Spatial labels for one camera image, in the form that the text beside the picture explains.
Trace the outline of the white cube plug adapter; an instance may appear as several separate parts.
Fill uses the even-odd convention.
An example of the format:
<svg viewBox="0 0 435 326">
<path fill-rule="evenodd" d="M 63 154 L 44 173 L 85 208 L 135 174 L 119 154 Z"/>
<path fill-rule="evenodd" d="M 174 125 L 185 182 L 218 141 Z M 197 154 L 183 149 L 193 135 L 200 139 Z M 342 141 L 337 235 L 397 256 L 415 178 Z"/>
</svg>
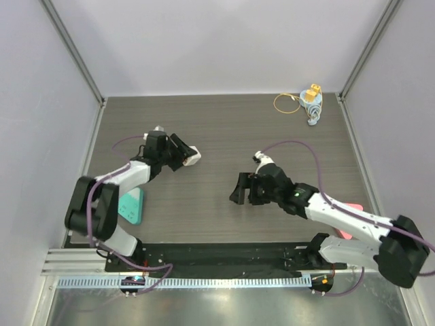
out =
<svg viewBox="0 0 435 326">
<path fill-rule="evenodd" d="M 200 151 L 196 148 L 196 146 L 189 146 L 188 157 L 183 161 L 184 166 L 193 166 L 200 159 L 202 155 Z"/>
</svg>

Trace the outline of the teal triangular power socket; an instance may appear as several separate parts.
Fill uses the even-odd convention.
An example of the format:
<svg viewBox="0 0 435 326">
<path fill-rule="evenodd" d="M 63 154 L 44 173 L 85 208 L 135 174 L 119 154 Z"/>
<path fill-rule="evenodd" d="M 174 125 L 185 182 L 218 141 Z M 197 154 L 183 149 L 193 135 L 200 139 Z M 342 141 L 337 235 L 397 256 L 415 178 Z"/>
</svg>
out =
<svg viewBox="0 0 435 326">
<path fill-rule="evenodd" d="M 136 187 L 120 197 L 118 214 L 130 224 L 139 225 L 143 216 L 144 191 Z"/>
</svg>

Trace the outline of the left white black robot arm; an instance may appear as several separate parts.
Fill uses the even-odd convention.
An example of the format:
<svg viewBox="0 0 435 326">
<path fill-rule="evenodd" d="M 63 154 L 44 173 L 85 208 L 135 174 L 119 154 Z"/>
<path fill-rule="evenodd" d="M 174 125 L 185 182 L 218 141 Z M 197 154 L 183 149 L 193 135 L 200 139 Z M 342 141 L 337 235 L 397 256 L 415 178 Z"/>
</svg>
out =
<svg viewBox="0 0 435 326">
<path fill-rule="evenodd" d="M 175 133 L 168 135 L 155 128 L 139 138 L 143 143 L 124 166 L 105 175 L 77 180 L 65 215 L 68 230 L 86 236 L 91 246 L 100 243 L 120 255 L 120 263 L 131 272 L 143 266 L 144 254 L 142 242 L 118 223 L 120 198 L 155 179 L 165 166 L 176 171 L 201 159 L 200 151 Z"/>
</svg>

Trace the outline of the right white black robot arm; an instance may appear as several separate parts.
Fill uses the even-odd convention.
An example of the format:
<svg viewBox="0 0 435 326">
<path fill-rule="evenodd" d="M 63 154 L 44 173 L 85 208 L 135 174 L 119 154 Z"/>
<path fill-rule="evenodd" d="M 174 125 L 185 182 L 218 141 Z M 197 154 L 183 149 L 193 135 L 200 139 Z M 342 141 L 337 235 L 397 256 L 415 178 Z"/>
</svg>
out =
<svg viewBox="0 0 435 326">
<path fill-rule="evenodd" d="M 361 266 L 377 270 L 390 283 L 409 289 L 430 253 L 412 219 L 403 215 L 390 219 L 353 209 L 312 185 L 293 182 L 274 162 L 260 165 L 253 173 L 240 173 L 229 199 L 236 204 L 273 202 L 290 215 L 352 235 L 351 240 L 325 234 L 315 237 L 306 253 L 313 268 L 328 263 Z"/>
</svg>

